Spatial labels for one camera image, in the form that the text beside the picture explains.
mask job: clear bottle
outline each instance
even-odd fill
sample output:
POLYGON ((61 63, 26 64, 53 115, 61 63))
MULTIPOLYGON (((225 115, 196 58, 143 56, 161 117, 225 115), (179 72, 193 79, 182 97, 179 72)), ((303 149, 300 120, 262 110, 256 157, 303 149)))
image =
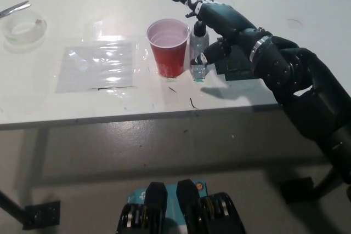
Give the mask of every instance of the clear bottle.
MULTIPOLYGON (((210 44, 210 36, 206 30, 206 24, 197 21, 190 34, 190 59, 200 55, 210 44)), ((190 71, 194 79, 204 79, 207 74, 207 66, 191 65, 190 71)))

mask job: metal wrist ring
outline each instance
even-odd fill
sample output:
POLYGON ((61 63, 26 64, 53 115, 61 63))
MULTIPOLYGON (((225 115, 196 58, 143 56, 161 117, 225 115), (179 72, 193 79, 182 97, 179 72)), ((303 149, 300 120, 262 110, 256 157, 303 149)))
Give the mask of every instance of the metal wrist ring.
POLYGON ((268 40, 270 37, 271 37, 271 35, 269 35, 269 36, 264 36, 264 37, 262 37, 260 40, 258 40, 258 41, 256 42, 256 44, 253 46, 253 48, 252 48, 252 50, 251 50, 251 52, 250 52, 250 57, 249 57, 250 62, 253 62, 253 57, 254 57, 256 51, 258 50, 258 48, 259 48, 266 40, 268 40))

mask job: roll of tape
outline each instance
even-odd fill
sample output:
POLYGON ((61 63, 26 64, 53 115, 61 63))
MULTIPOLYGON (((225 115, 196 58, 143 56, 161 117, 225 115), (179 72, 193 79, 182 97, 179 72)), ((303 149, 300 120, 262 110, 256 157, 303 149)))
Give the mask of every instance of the roll of tape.
POLYGON ((46 21, 36 12, 22 10, 4 19, 2 30, 12 45, 27 45, 40 40, 46 32, 46 21))

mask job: gray floor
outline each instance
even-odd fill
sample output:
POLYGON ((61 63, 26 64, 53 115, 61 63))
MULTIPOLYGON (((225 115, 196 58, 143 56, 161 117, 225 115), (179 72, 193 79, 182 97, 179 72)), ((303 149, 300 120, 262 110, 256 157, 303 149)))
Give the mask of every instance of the gray floor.
MULTIPOLYGON (((58 227, 28 233, 114 233, 126 197, 150 181, 205 180, 231 195, 250 233, 351 233, 342 185, 287 206, 277 182, 330 166, 282 112, 0 132, 0 189, 21 205, 61 200, 58 227)), ((22 233, 0 211, 0 233, 22 233)))

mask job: red cup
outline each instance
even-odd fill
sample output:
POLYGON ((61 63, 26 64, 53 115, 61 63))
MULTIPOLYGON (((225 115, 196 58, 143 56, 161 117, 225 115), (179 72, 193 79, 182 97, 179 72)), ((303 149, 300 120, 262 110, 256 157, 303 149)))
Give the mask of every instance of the red cup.
POLYGON ((147 31, 158 72, 163 77, 177 77, 184 71, 186 42, 190 36, 187 24, 176 19, 161 19, 147 31))

